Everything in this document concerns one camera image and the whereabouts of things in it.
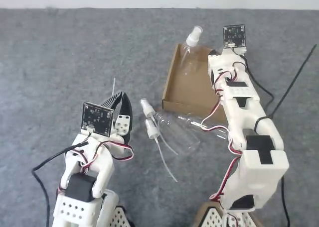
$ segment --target clear plastic bottle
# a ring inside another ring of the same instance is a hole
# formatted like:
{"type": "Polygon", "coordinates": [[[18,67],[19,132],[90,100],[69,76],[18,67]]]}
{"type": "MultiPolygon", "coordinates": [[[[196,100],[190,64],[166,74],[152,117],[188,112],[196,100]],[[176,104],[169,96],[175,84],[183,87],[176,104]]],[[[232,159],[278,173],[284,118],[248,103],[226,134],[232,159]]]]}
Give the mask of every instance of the clear plastic bottle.
{"type": "Polygon", "coordinates": [[[203,29],[200,26],[195,26],[191,34],[180,48],[180,64],[179,67],[184,70],[184,74],[194,73],[198,67],[198,41],[203,29]]]}
{"type": "Polygon", "coordinates": [[[155,118],[167,143],[178,154],[189,155],[198,148],[200,140],[194,131],[183,128],[176,115],[168,112],[157,112],[155,118]]]}
{"type": "MultiPolygon", "coordinates": [[[[194,116],[192,113],[191,114],[189,113],[188,115],[178,114],[177,118],[183,123],[184,128],[189,128],[196,132],[203,133],[200,127],[200,123],[203,120],[202,118],[194,116]]],[[[205,124],[203,124],[203,127],[209,128],[215,125],[222,125],[222,124],[209,119],[208,121],[205,122],[205,124]]],[[[216,129],[211,132],[221,139],[227,139],[228,137],[228,133],[222,129],[216,129]]]]}

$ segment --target cardboard tray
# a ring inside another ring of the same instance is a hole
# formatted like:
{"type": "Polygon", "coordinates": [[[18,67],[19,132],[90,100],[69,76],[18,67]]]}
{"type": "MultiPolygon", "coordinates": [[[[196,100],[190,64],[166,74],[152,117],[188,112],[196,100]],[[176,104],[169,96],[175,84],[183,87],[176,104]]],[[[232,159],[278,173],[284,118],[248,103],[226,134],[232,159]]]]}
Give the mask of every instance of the cardboard tray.
{"type": "MultiPolygon", "coordinates": [[[[180,47],[178,44],[170,64],[166,85],[162,97],[162,108],[166,111],[194,116],[206,117],[210,114],[218,96],[213,91],[208,74],[207,55],[211,49],[200,47],[199,67],[196,72],[184,74],[184,70],[178,67],[180,61],[180,47]]],[[[220,123],[227,123],[227,119],[220,106],[212,118],[220,123]]]]}

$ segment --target gray carpet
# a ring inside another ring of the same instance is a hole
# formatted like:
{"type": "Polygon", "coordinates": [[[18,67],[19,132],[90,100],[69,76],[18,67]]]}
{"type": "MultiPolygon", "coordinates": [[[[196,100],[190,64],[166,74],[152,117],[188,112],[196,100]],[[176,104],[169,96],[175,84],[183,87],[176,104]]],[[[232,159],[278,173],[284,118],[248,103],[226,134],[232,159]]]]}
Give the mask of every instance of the gray carpet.
{"type": "MultiPolygon", "coordinates": [[[[175,44],[194,25],[204,29],[201,44],[219,48],[222,26],[238,23],[246,24],[253,73],[278,101],[319,41],[319,11],[0,10],[0,226],[44,226],[44,196],[30,169],[72,143],[82,103],[108,97],[113,77],[133,104],[136,157],[116,163],[109,187],[137,227],[190,226],[219,187],[232,155],[207,135],[191,156],[173,158],[166,150],[176,184],[148,140],[139,99],[160,105],[175,44]]],[[[290,161],[286,196],[294,227],[318,221],[318,68],[317,49],[275,116],[290,161]]],[[[268,97],[258,92],[264,104],[268,97]]],[[[61,157],[39,172],[52,208],[63,170],[61,157]]],[[[267,227],[285,226],[279,191],[257,215],[267,227]]]]}

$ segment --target white robotic arm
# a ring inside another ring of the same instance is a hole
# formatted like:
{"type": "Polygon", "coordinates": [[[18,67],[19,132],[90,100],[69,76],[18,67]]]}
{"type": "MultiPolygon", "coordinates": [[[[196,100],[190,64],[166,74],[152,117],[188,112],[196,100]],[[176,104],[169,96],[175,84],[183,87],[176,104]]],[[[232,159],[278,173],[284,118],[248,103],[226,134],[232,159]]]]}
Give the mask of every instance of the white robotic arm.
{"type": "Polygon", "coordinates": [[[104,107],[84,103],[81,133],[73,145],[87,144],[65,154],[66,167],[58,188],[53,227],[110,226],[119,197],[106,188],[114,171],[113,159],[133,157],[133,150],[127,145],[131,129],[132,108],[126,94],[106,101],[104,107]],[[113,121],[120,99],[120,114],[113,121]]]}
{"type": "Polygon", "coordinates": [[[208,73],[224,107],[230,145],[240,153],[240,158],[236,171],[225,179],[218,196],[213,197],[227,213],[242,213],[263,207],[275,192],[289,163],[283,140],[272,120],[266,117],[248,76],[245,60],[238,55],[244,54],[246,47],[236,44],[236,30],[234,36],[230,35],[233,27],[226,29],[229,29],[227,45],[221,55],[208,56],[208,73]],[[246,129],[255,132],[245,135],[246,129]]]}

